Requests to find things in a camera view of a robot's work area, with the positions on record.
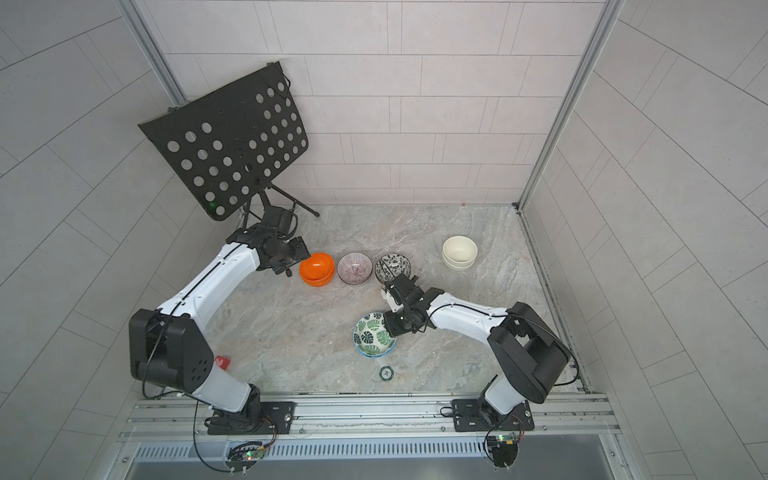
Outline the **large green leaf bowl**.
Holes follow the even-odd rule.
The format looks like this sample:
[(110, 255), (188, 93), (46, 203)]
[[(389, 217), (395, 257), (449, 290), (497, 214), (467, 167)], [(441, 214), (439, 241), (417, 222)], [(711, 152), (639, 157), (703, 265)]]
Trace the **large green leaf bowl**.
[(391, 346), (388, 349), (379, 349), (375, 345), (362, 345), (356, 347), (357, 351), (367, 358), (381, 358), (389, 354), (394, 347)]

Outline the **small green leaf bowl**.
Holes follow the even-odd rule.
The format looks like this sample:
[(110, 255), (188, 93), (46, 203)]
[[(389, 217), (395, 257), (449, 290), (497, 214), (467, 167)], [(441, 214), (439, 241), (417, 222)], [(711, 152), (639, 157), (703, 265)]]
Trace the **small green leaf bowl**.
[(375, 345), (379, 349), (388, 349), (395, 346), (396, 339), (385, 328), (384, 314), (371, 312), (356, 323), (353, 330), (353, 342), (355, 347)]

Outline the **orange bowl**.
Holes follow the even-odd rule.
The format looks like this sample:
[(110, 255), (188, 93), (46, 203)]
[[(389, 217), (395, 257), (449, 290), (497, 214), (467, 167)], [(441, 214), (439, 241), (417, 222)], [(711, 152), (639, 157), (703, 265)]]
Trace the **orange bowl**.
[(299, 265), (300, 278), (313, 287), (327, 285), (333, 279), (334, 274), (334, 259), (327, 253), (314, 253)]

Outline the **black floral bowl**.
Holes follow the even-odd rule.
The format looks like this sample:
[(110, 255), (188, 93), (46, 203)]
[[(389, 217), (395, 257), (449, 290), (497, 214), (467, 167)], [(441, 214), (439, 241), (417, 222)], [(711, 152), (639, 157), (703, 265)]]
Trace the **black floral bowl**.
[(381, 284), (391, 282), (401, 274), (410, 277), (411, 262), (402, 254), (387, 253), (382, 255), (376, 261), (374, 265), (374, 274)]

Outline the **purple striped bowl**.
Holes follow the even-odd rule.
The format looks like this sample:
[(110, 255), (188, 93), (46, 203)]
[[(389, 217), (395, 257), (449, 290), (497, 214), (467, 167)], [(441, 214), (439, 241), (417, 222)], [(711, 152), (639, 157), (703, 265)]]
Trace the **purple striped bowl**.
[(336, 265), (337, 275), (347, 285), (365, 283), (373, 272), (373, 262), (361, 252), (350, 252), (341, 257)]

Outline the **cream bowl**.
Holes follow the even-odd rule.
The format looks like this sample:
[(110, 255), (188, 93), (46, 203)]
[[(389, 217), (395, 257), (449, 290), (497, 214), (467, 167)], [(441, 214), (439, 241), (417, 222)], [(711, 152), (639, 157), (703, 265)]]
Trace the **cream bowl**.
[(474, 265), (476, 259), (472, 258), (468, 261), (455, 261), (447, 256), (443, 256), (443, 261), (445, 265), (452, 270), (466, 271)]
[(445, 240), (442, 253), (452, 262), (464, 264), (476, 259), (478, 247), (471, 238), (457, 235)]

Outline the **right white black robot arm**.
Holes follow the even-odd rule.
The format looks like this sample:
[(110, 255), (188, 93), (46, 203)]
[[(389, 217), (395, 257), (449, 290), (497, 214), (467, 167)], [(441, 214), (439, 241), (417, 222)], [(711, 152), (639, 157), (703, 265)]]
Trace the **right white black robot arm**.
[(474, 304), (442, 289), (424, 291), (404, 274), (385, 283), (382, 296), (390, 307), (385, 328), (394, 337), (426, 328), (450, 330), (491, 349), (503, 374), (482, 399), (496, 414), (506, 415), (525, 401), (544, 403), (571, 359), (562, 340), (525, 303)]

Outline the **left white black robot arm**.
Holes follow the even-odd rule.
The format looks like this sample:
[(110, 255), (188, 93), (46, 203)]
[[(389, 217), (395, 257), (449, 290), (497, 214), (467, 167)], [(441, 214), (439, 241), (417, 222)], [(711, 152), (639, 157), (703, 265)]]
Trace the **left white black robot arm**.
[(235, 288), (256, 271), (288, 276), (310, 257), (295, 235), (292, 209), (266, 206), (256, 223), (235, 230), (214, 259), (171, 299), (129, 320), (129, 364), (134, 379), (178, 390), (227, 413), (257, 403), (258, 389), (215, 363), (203, 332)]

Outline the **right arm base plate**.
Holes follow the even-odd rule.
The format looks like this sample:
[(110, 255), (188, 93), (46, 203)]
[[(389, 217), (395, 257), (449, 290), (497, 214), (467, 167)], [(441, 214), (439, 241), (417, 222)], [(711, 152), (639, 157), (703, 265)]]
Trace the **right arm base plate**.
[(454, 399), (450, 410), (456, 432), (487, 432), (491, 428), (501, 431), (528, 432), (535, 429), (527, 401), (515, 406), (509, 413), (496, 412), (485, 400)]

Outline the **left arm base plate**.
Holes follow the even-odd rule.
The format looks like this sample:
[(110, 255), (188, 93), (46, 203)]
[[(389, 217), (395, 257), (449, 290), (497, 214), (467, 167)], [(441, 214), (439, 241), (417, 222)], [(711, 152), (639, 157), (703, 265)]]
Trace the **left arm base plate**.
[(274, 435), (288, 434), (296, 409), (295, 402), (262, 402), (248, 404), (239, 413), (215, 409), (204, 421), (208, 435)]

